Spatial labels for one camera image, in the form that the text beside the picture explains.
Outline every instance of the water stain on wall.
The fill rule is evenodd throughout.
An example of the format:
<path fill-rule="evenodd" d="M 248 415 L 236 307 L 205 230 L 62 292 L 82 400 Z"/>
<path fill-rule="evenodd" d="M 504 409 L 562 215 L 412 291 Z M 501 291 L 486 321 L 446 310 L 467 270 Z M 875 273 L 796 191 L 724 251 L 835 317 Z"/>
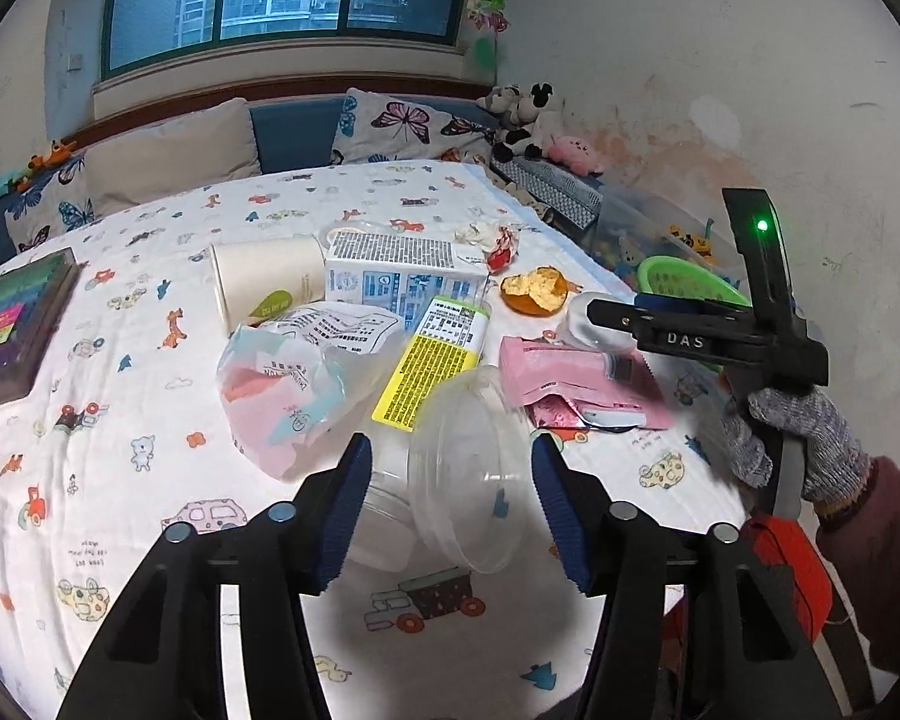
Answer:
<path fill-rule="evenodd" d="M 644 82 L 636 116 L 628 121 L 615 106 L 611 121 L 581 122 L 577 127 L 607 162 L 607 179 L 666 197 L 697 218 L 725 217 L 723 187 L 760 186 L 748 162 L 738 153 L 714 143 L 691 115 L 700 119 L 711 136 L 725 145 L 739 145 L 739 124 L 728 106 L 714 98 L 698 98 L 681 121 L 665 121 L 653 100 L 662 81 L 652 74 Z M 706 120 L 701 119 L 701 111 Z"/>

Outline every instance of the plastic bag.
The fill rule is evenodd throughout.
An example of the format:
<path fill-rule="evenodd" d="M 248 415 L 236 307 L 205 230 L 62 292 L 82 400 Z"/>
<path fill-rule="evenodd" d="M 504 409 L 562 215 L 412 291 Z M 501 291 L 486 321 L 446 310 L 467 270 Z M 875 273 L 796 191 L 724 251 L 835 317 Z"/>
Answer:
<path fill-rule="evenodd" d="M 347 303 L 311 303 L 258 328 L 238 327 L 217 366 L 234 445 L 282 478 L 378 389 L 403 341 L 396 314 Z"/>

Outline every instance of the pink plush toy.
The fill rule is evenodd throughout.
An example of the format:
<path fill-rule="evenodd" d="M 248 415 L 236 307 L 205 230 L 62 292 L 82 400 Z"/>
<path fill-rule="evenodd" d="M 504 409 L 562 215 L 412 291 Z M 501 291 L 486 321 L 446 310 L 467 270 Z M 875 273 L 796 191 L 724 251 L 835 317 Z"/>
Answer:
<path fill-rule="evenodd" d="M 576 175 L 588 176 L 591 173 L 600 175 L 605 170 L 600 157 L 590 144 L 583 138 L 571 135 L 557 138 L 548 149 L 546 157 L 559 165 L 566 165 Z"/>

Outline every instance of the glove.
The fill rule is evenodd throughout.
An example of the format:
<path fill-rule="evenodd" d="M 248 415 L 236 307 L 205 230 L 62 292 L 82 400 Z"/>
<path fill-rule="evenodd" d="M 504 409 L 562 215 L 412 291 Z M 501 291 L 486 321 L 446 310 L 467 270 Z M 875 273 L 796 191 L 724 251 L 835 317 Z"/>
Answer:
<path fill-rule="evenodd" d="M 761 422 L 807 439 L 802 495 L 814 504 L 818 514 L 835 514 L 860 496 L 869 478 L 871 459 L 821 389 L 814 388 L 802 397 L 761 389 L 749 395 L 748 406 Z M 722 423 L 734 475 L 751 488 L 765 487 L 772 471 L 770 459 L 733 399 L 727 403 Z"/>

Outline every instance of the blue headboard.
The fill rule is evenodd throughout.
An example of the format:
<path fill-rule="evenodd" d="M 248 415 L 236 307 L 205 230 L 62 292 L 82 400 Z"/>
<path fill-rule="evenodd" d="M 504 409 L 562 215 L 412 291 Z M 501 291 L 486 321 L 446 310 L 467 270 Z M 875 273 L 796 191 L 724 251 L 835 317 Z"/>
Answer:
<path fill-rule="evenodd" d="M 402 100 L 430 105 L 462 119 L 498 127 L 490 113 L 469 100 L 402 95 Z M 280 103 L 252 104 L 250 119 L 257 140 L 260 167 L 264 173 L 324 167 L 330 164 L 330 151 L 343 111 L 343 95 L 319 98 L 294 98 Z M 17 194 L 0 198 L 0 263 L 16 255 L 5 213 Z"/>

